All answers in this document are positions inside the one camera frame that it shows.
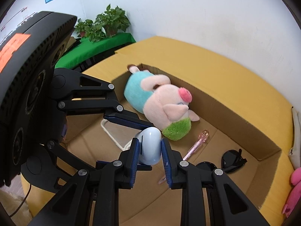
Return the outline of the clear white phone case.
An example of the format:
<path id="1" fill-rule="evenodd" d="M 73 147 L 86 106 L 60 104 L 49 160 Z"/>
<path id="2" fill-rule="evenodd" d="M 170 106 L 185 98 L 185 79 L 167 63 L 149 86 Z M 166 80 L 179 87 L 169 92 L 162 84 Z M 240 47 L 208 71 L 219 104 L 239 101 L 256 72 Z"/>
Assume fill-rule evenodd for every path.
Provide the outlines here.
<path id="1" fill-rule="evenodd" d="M 137 129 L 114 124 L 105 119 L 101 121 L 100 125 L 115 145 L 122 151 L 130 148 L 132 139 L 140 132 Z"/>

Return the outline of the white earbuds case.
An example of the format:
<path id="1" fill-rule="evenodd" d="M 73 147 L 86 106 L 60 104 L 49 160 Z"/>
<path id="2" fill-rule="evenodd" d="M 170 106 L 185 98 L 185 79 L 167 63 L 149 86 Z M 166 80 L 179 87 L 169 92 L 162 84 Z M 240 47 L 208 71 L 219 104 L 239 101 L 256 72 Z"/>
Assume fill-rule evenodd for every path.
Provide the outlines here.
<path id="1" fill-rule="evenodd" d="M 156 165 L 161 158 L 161 131 L 155 127 L 149 127 L 135 135 L 141 144 L 139 163 Z"/>

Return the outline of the black sunglasses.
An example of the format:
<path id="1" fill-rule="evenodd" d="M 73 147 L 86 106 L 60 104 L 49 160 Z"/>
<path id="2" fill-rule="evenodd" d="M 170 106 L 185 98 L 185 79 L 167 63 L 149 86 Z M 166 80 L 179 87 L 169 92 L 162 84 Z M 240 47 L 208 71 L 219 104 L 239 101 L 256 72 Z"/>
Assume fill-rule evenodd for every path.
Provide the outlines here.
<path id="1" fill-rule="evenodd" d="M 228 150 L 221 157 L 221 170 L 227 174 L 234 173 L 246 163 L 247 159 L 242 157 L 242 149 Z M 206 171 L 217 169 L 215 164 L 208 161 L 200 162 L 196 167 Z"/>

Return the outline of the pink pen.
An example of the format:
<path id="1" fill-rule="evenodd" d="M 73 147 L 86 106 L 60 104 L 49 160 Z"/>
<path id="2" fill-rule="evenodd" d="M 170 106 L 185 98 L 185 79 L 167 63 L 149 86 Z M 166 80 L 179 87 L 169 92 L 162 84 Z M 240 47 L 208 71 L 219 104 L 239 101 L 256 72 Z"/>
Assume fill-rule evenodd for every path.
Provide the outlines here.
<path id="1" fill-rule="evenodd" d="M 182 158 L 183 161 L 187 161 L 193 154 L 195 154 L 198 149 L 207 141 L 210 133 L 208 130 L 203 130 L 199 135 L 197 141 L 194 145 L 189 148 L 188 152 Z M 173 154 L 173 150 L 170 147 L 170 144 L 167 139 L 162 139 L 160 141 L 161 145 L 161 156 L 164 166 L 165 176 L 158 181 L 158 185 L 161 185 L 163 182 L 167 182 L 169 186 L 173 185 L 173 173 L 177 169 L 176 156 Z"/>

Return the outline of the pink pig plush toy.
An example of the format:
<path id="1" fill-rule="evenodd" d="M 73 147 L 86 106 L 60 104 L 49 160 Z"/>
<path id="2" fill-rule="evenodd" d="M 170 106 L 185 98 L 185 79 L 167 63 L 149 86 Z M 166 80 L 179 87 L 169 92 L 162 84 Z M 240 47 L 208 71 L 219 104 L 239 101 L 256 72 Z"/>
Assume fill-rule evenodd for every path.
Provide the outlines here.
<path id="1" fill-rule="evenodd" d="M 186 136 L 191 123 L 199 121 L 199 116 L 189 109 L 190 91 L 173 85 L 166 75 L 154 75 L 135 65 L 129 65 L 128 71 L 131 76 L 123 93 L 128 103 L 166 138 L 178 141 Z"/>

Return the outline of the green covered table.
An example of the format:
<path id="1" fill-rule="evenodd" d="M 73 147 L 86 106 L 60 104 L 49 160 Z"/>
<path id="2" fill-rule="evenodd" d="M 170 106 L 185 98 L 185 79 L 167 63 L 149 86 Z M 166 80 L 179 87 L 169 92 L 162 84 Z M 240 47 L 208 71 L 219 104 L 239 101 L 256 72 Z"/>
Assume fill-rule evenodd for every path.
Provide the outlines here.
<path id="1" fill-rule="evenodd" d="M 85 60 L 92 58 L 107 50 L 115 51 L 116 47 L 135 43 L 130 33 L 118 33 L 111 38 L 105 38 L 99 42 L 91 42 L 88 38 L 82 38 L 80 44 L 66 52 L 55 65 L 56 68 L 73 69 Z"/>

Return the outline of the brown cardboard box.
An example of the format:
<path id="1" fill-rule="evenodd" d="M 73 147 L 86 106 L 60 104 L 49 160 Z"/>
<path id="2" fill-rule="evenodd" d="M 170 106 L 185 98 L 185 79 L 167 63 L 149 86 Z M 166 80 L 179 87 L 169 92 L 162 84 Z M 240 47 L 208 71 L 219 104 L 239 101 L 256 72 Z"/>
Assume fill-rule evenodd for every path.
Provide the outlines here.
<path id="1" fill-rule="evenodd" d="M 189 162 L 209 161 L 221 165 L 228 150 L 242 149 L 247 163 L 230 174 L 232 181 L 248 199 L 260 208 L 274 180 L 280 155 L 279 147 L 260 130 L 203 91 L 176 78 L 174 85 L 187 88 L 193 95 L 190 104 L 199 121 L 191 123 L 189 133 L 178 141 L 170 141 L 172 149 L 185 155 L 203 130 L 209 138 Z M 90 165 L 98 160 L 112 161 L 121 150 L 102 129 L 102 115 L 70 116 L 63 146 Z M 179 225 L 181 190 L 171 190 L 166 183 L 158 185 L 164 168 L 156 164 L 152 171 L 138 172 L 134 188 L 119 192 L 119 222 L 121 225 Z"/>

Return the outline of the pink bear plush toy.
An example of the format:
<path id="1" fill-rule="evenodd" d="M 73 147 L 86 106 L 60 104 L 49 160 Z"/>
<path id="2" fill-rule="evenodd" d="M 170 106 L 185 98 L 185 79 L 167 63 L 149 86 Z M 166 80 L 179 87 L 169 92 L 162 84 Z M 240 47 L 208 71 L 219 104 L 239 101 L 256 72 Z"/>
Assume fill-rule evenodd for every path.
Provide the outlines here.
<path id="1" fill-rule="evenodd" d="M 293 186 L 286 203 L 283 207 L 282 214 L 288 218 L 292 213 L 293 209 L 298 203 L 301 194 L 301 168 L 297 168 L 290 176 L 290 184 Z"/>

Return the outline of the green potted plant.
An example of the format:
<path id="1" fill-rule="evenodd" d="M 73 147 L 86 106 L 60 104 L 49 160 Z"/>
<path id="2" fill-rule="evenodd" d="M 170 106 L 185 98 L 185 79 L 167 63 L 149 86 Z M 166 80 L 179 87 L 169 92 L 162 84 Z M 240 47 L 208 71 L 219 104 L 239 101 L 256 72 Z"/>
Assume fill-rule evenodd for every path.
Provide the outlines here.
<path id="1" fill-rule="evenodd" d="M 96 16 L 95 20 L 78 19 L 74 30 L 81 38 L 99 42 L 105 38 L 114 37 L 119 31 L 125 33 L 130 25 L 126 11 L 119 6 L 112 8 L 109 4 L 103 13 Z"/>

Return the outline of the grey cloth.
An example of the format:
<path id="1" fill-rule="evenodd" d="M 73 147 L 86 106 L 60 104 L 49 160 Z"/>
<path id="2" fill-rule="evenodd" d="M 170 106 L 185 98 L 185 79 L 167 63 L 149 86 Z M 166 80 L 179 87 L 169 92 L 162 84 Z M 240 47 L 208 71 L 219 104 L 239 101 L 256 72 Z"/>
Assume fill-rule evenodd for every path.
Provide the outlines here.
<path id="1" fill-rule="evenodd" d="M 300 145 L 301 145 L 301 123 L 300 123 L 300 112 L 292 107 L 292 118 L 293 118 L 293 145 L 288 153 L 290 162 L 294 170 L 300 168 Z"/>

